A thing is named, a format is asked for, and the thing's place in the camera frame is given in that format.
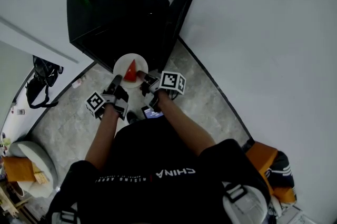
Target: white plate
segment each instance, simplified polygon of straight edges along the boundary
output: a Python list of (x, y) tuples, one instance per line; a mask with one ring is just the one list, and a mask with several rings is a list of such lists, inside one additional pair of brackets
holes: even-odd
[[(142, 70), (143, 72), (148, 73), (148, 65), (146, 60), (141, 55), (130, 53), (120, 57), (117, 60), (114, 66), (114, 75), (121, 75), (122, 77), (124, 77), (128, 67), (133, 60), (136, 60), (137, 71)], [(122, 80), (121, 86), (124, 88), (135, 88), (140, 86), (142, 82), (143, 81), (139, 77), (137, 77), (137, 81), (134, 83)]]

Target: gray tile floor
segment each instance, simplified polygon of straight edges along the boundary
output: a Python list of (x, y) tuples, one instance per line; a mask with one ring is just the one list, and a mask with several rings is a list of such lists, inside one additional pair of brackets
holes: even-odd
[[(240, 122), (231, 111), (206, 73), (178, 41), (165, 70), (182, 73), (187, 82), (184, 96), (175, 102), (195, 122), (207, 130), (216, 142), (234, 138), (242, 146), (249, 139)], [(113, 79), (100, 65), (95, 65), (85, 74), (83, 84), (70, 88), (51, 108), (33, 130), (32, 140), (40, 144), (54, 162), (61, 185), (70, 165), (84, 159), (96, 134), (100, 121), (94, 119), (84, 106), (84, 101), (93, 92), (102, 92)], [(128, 90), (129, 109), (144, 118), (141, 107), (143, 96), (139, 89)], [(46, 214), (55, 196), (32, 199), (27, 207), (36, 216)]]

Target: shoe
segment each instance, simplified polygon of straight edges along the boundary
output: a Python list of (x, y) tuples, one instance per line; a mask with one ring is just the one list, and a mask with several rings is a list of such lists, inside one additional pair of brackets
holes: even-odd
[(126, 120), (129, 124), (132, 124), (132, 123), (135, 123), (135, 122), (139, 121), (136, 114), (132, 111), (129, 111), (129, 112), (126, 113)]

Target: watermelon slice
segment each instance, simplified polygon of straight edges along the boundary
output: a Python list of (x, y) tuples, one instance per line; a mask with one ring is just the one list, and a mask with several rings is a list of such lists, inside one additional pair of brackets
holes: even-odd
[(128, 67), (124, 78), (125, 81), (128, 82), (136, 82), (137, 81), (137, 70), (136, 70), (136, 61), (133, 60), (130, 64), (130, 66)]

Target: black bag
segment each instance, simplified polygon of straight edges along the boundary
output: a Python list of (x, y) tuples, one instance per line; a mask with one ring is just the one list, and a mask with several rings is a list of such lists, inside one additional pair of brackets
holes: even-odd
[[(26, 96), (29, 107), (31, 109), (38, 109), (40, 107), (48, 108), (56, 106), (58, 104), (57, 101), (47, 104), (47, 102), (49, 102), (48, 89), (55, 84), (58, 74), (63, 72), (63, 67), (36, 56), (33, 56), (33, 64), (34, 77), (26, 85)], [(32, 103), (44, 87), (46, 87), (46, 97), (44, 101), (40, 104), (33, 105)]]

